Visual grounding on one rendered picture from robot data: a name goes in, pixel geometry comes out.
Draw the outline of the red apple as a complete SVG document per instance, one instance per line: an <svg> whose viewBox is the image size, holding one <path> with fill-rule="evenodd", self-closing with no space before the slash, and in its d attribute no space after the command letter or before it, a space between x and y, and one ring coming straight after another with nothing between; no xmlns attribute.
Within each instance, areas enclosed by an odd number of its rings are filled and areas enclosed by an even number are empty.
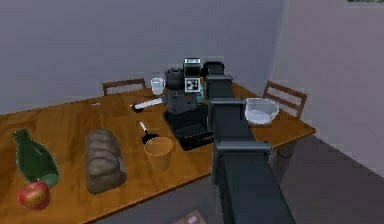
<svg viewBox="0 0 384 224"><path fill-rule="evenodd" d="M42 181L29 183L18 194L19 204L30 210L44 210L50 204L50 201L50 187Z"/></svg>

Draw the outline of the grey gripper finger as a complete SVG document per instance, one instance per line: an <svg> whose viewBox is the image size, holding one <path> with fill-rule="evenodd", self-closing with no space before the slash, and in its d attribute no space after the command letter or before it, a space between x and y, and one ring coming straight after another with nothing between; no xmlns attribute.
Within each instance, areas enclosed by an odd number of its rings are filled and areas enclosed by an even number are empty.
<svg viewBox="0 0 384 224"><path fill-rule="evenodd" d="M144 110L145 108L152 107L152 106L155 106L155 105L160 105L162 103L163 103L163 99L162 98L154 98L154 99L147 100L147 101L144 101L144 102L134 103L131 106L131 109L134 112L140 112L140 111Z"/></svg>

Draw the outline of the clear glass cup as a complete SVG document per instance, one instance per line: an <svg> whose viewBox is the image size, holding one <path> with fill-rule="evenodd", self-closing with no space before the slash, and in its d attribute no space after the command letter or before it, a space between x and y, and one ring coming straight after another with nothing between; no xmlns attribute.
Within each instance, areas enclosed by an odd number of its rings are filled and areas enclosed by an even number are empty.
<svg viewBox="0 0 384 224"><path fill-rule="evenodd" d="M153 78L151 81L151 89L154 95L161 95L165 88L165 80L162 78Z"/></svg>

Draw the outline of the brown bread loaf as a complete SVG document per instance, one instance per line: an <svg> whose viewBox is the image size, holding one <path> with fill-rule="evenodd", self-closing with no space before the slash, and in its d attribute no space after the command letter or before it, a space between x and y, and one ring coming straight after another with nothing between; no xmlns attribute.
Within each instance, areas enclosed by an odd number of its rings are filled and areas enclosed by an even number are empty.
<svg viewBox="0 0 384 224"><path fill-rule="evenodd" d="M87 190L96 195L115 189L127 180L120 145L108 129L91 131L85 139Z"/></svg>

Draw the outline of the green glass bottle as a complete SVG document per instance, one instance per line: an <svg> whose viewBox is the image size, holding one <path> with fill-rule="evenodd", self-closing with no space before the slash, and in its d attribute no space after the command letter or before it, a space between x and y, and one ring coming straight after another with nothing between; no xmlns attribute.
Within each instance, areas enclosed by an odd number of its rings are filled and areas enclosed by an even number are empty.
<svg viewBox="0 0 384 224"><path fill-rule="evenodd" d="M54 155L41 143L32 139L27 129L13 133L16 144L16 166L28 183L42 181L50 188L60 180Z"/></svg>

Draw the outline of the brown cardboard box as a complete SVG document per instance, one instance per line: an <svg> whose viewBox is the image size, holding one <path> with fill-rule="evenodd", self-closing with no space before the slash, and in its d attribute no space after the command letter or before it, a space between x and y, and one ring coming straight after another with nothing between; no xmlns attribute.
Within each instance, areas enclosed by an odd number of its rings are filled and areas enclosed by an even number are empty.
<svg viewBox="0 0 384 224"><path fill-rule="evenodd" d="M172 224L206 224L205 220L201 216L198 210L195 210L186 216L179 218Z"/></svg>

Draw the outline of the brown wooden table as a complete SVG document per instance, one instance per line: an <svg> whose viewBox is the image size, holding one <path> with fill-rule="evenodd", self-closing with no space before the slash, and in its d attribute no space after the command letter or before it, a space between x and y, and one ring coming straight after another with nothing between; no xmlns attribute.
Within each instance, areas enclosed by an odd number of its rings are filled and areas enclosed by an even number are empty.
<svg viewBox="0 0 384 224"><path fill-rule="evenodd" d="M191 151L176 145L167 170L151 167L139 122L161 136L170 137L172 132L163 118L165 107L141 113L131 110L132 103L150 95L150 90L142 89L0 115L0 224L90 224L209 176L212 145ZM128 179L120 187L92 195L86 186L85 138L90 131L102 128L117 138ZM20 129L27 129L34 140L46 146L58 164L60 180L43 211L26 209L17 200L27 183L16 166L12 137Z"/></svg>

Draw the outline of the orange paper cup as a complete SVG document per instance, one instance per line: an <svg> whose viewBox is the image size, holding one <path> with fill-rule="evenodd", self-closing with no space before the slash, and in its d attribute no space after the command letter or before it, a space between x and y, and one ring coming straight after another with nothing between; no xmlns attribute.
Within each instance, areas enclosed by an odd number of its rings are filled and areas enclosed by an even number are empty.
<svg viewBox="0 0 384 224"><path fill-rule="evenodd" d="M144 144L144 151L154 170L165 171L169 167L173 142L166 137L156 137Z"/></svg>

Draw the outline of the clear glass bowl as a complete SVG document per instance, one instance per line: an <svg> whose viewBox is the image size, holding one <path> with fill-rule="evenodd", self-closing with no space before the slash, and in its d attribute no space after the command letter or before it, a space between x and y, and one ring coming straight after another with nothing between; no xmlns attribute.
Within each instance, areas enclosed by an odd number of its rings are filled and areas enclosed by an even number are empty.
<svg viewBox="0 0 384 224"><path fill-rule="evenodd" d="M265 98L247 98L245 117L255 125L267 125L278 115L279 106Z"/></svg>

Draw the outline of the brown wooden chair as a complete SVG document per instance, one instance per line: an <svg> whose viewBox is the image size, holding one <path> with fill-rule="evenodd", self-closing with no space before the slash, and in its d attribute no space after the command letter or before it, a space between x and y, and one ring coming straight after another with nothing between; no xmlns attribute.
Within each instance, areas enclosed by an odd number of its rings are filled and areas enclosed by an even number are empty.
<svg viewBox="0 0 384 224"><path fill-rule="evenodd" d="M102 83L103 95L104 96L108 96L109 95L108 94L108 89L109 88L128 86L128 85L141 85L143 89L146 88L146 83L145 83L144 78L136 78L136 79L129 79L129 80L104 82L104 83Z"/></svg>
<svg viewBox="0 0 384 224"><path fill-rule="evenodd" d="M266 82L262 97L271 99L294 110L297 119L301 118L307 101L305 93L272 81Z"/></svg>

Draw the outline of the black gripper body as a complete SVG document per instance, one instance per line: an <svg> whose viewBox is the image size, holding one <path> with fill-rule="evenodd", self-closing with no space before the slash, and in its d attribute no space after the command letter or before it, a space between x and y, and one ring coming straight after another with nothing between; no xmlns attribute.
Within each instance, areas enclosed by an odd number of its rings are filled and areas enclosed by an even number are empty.
<svg viewBox="0 0 384 224"><path fill-rule="evenodd" d="M195 94L185 92L183 70L171 68L165 72L165 75L168 112L171 114L181 114L196 109Z"/></svg>

